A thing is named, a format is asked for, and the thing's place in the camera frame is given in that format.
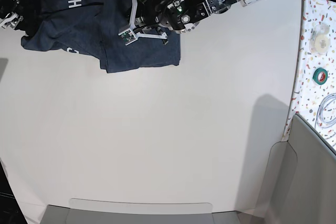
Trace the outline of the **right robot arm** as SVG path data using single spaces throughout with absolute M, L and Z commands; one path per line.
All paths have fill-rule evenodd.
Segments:
M 20 0 L 1 0 L 1 28 L 15 30 L 24 19 L 23 12 Z

